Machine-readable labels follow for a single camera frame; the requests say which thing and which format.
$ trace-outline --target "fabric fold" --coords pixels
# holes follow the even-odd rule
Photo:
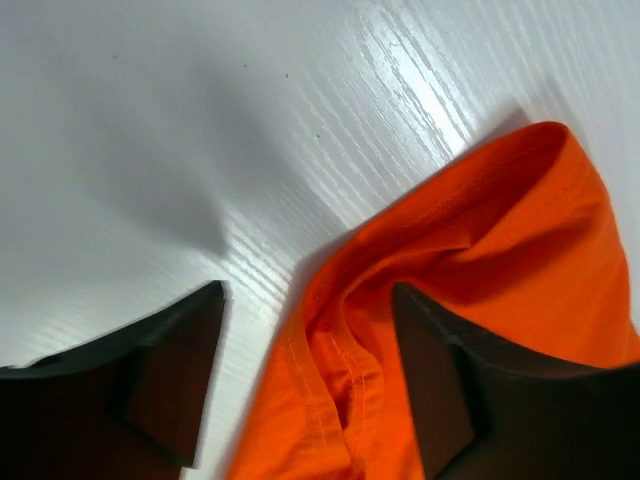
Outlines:
[[[606,189],[566,126],[532,125],[438,173],[322,266],[275,342],[229,478],[423,478],[391,317],[401,281],[547,355],[640,359]]]

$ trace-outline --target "white laminate surface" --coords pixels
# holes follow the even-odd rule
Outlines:
[[[639,48],[637,0],[0,0],[0,365],[228,280],[219,478],[301,262],[527,121],[585,143],[637,277]]]

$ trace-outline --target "white surface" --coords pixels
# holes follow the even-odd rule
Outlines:
[[[219,477],[296,265],[514,112],[586,141],[638,276],[639,25],[636,0],[0,0],[0,364],[229,280],[187,474]]]

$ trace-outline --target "orange shirt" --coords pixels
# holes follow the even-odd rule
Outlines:
[[[532,125],[446,168],[320,269],[273,346],[229,478],[423,478],[399,281],[548,355],[640,359],[605,187],[567,127]]]

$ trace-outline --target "white table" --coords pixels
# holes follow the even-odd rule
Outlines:
[[[296,266],[526,119],[585,142],[638,276],[639,25],[637,0],[1,0],[0,364],[228,280],[186,474],[217,478]]]

